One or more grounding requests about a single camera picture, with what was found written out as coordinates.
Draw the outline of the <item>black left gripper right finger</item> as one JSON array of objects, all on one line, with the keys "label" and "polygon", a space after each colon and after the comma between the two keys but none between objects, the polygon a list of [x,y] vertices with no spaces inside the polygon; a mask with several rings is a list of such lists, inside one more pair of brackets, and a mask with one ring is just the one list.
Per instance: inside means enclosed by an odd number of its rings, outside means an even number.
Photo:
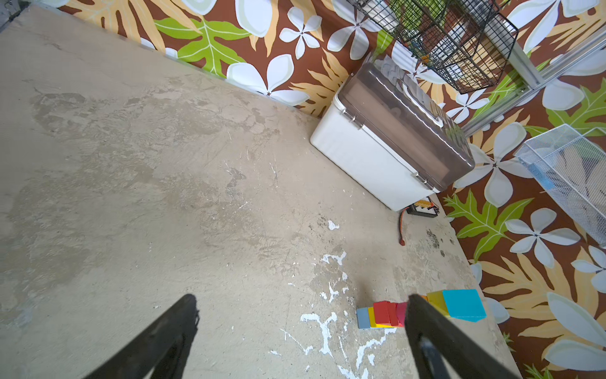
[{"label": "black left gripper right finger", "polygon": [[405,331],[420,378],[449,378],[449,364],[461,378],[515,378],[445,316],[421,298],[409,296]]}]

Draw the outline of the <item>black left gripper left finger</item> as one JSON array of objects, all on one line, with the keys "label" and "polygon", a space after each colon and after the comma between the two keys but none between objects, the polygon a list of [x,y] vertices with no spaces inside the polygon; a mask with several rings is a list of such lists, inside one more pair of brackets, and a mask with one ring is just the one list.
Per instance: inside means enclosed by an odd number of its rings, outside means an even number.
[{"label": "black left gripper left finger", "polygon": [[183,295],[88,378],[181,378],[197,334],[197,299]]}]

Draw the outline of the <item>teal roof block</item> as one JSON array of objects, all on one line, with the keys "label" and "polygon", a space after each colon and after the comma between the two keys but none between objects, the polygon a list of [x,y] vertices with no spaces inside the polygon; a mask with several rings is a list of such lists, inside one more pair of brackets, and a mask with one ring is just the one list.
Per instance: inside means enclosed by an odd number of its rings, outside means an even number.
[{"label": "teal roof block", "polygon": [[451,318],[468,322],[486,319],[486,311],[477,290],[446,290],[443,298]]}]

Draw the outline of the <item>lime green cube block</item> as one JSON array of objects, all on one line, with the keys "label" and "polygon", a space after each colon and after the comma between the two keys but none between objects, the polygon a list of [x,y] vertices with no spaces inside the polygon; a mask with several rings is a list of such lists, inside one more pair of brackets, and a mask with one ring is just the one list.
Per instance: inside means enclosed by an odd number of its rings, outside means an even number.
[{"label": "lime green cube block", "polygon": [[432,305],[438,312],[440,312],[446,318],[450,318],[451,315],[448,311],[448,306],[443,295],[443,291],[430,292],[426,295],[427,301]]}]

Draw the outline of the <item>pink cylinder block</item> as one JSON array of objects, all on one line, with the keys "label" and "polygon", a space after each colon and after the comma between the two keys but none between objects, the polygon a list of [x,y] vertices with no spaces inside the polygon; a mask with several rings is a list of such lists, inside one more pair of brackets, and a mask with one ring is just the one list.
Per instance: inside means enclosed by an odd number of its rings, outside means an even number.
[{"label": "pink cylinder block", "polygon": [[407,316],[407,307],[408,307],[408,302],[398,303],[396,305],[396,316],[398,319],[398,326],[400,328],[403,328],[405,326],[406,316]]}]

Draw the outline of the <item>red rectangular block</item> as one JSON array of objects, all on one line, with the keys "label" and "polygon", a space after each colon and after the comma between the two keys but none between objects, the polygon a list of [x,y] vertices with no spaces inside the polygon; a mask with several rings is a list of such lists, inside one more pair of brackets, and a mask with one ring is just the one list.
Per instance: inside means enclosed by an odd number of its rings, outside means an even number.
[{"label": "red rectangular block", "polygon": [[372,310],[374,314],[374,325],[377,328],[390,328],[391,318],[389,314],[389,302],[382,301],[374,303]]}]

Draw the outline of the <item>red arch block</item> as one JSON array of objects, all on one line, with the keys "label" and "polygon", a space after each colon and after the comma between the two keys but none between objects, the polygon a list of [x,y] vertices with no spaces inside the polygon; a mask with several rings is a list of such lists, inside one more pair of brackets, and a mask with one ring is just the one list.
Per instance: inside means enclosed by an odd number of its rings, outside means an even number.
[{"label": "red arch block", "polygon": [[389,314],[389,319],[390,319],[390,324],[392,327],[398,327],[399,326],[399,319],[398,319],[398,314],[397,314],[397,304],[396,303],[389,303],[388,304],[388,314]]}]

